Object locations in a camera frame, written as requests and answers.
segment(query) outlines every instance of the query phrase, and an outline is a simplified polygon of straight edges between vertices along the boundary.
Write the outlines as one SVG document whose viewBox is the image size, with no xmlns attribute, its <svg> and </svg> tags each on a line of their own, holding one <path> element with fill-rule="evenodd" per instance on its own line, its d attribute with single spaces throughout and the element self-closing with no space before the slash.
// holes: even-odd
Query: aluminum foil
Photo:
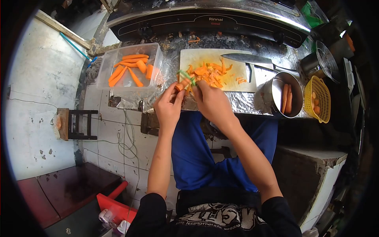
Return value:
<svg viewBox="0 0 379 237">
<path fill-rule="evenodd" d="M 252 54 L 272 59 L 275 65 L 297 69 L 300 72 L 298 78 L 303 91 L 307 84 L 307 79 L 301 72 L 299 61 L 310 54 L 310 46 L 305 43 L 298 49 L 286 46 L 277 46 L 271 41 L 260 38 L 247 38 L 242 36 L 228 35 L 221 37 L 218 35 L 197 35 L 202 42 L 199 44 L 188 44 L 189 38 L 185 35 L 179 37 L 173 34 L 165 37 L 155 38 L 153 42 L 158 42 L 164 55 L 161 67 L 161 75 L 154 92 L 112 92 L 111 95 L 121 97 L 118 108 L 138 110 L 139 102 L 143 101 L 143 112 L 153 112 L 153 103 L 164 92 L 164 90 L 177 80 L 176 72 L 179 70 L 180 51 L 182 49 L 198 48 L 226 48 L 251 51 Z M 247 92 L 225 92 L 232 105 L 233 112 L 255 115 L 271 115 L 268 105 L 263 103 L 261 90 L 265 82 L 275 76 L 276 72 L 262 67 L 255 67 L 255 80 L 258 91 L 256 93 Z M 197 104 L 190 94 L 183 101 L 183 110 L 198 110 Z M 301 110 L 297 118 L 311 118 L 304 109 Z"/>
</svg>

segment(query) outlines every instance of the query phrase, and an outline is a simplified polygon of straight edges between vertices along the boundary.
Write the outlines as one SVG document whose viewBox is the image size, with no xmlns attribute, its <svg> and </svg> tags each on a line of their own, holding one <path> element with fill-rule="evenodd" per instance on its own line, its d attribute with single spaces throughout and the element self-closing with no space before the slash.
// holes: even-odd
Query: white cutting board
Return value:
<svg viewBox="0 0 379 237">
<path fill-rule="evenodd" d="M 226 53 L 247 53 L 249 51 L 234 50 L 234 49 L 182 49 L 180 51 L 180 69 L 186 71 L 189 65 L 192 65 L 193 69 L 201 67 L 203 61 L 205 63 L 216 63 L 221 65 L 221 55 Z M 228 68 L 231 64 L 233 67 L 227 71 L 225 75 L 221 77 L 223 91 L 242 91 L 242 92 L 256 92 L 257 85 L 255 82 L 254 67 L 252 68 L 252 78 L 250 80 L 246 73 L 246 63 L 238 62 L 235 60 L 224 58 L 225 66 Z M 238 84 L 236 77 L 243 77 L 247 82 Z"/>
</svg>

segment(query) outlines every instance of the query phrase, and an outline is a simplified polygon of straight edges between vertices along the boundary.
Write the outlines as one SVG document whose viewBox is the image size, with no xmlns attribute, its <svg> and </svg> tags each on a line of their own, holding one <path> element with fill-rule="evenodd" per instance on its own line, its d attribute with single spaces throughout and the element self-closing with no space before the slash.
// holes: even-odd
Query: blue pants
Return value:
<svg viewBox="0 0 379 237">
<path fill-rule="evenodd" d="M 198 111 L 182 112 L 176 125 L 171 152 L 176 187 L 181 190 L 206 186 L 239 187 L 257 192 L 238 156 L 215 164 L 200 128 L 201 118 Z M 271 163 L 276 147 L 277 120 L 254 117 L 244 129 Z"/>
</svg>

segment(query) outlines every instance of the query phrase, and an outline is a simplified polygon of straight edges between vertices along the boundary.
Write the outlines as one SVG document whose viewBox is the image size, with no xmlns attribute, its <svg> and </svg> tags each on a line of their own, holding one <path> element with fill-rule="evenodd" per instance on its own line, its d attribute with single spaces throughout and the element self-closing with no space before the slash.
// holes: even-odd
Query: rinnai logo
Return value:
<svg viewBox="0 0 379 237">
<path fill-rule="evenodd" d="M 223 18 L 213 18 L 213 17 L 210 17 L 209 20 L 223 21 L 224 19 Z"/>
</svg>

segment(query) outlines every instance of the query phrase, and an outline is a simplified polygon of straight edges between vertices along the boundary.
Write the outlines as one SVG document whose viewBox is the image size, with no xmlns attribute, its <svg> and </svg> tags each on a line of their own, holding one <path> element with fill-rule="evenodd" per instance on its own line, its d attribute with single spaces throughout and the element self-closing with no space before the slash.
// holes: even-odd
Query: chef's knife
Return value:
<svg viewBox="0 0 379 237">
<path fill-rule="evenodd" d="M 279 67 L 273 64 L 272 60 L 269 58 L 252 55 L 252 54 L 246 54 L 246 53 L 227 53 L 221 56 L 223 56 L 224 58 L 235 60 L 235 61 L 254 64 L 260 67 L 265 67 L 265 68 L 274 70 L 276 72 L 288 72 L 294 76 L 300 77 L 299 73 L 296 70 Z"/>
</svg>

